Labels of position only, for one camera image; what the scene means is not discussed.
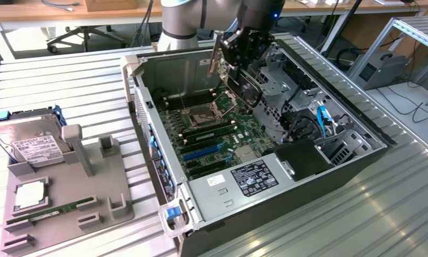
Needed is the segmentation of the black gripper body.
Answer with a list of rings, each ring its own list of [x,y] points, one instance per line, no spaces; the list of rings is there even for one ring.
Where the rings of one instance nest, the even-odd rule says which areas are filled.
[[[280,17],[285,0],[244,0],[237,11],[237,29],[268,32]]]

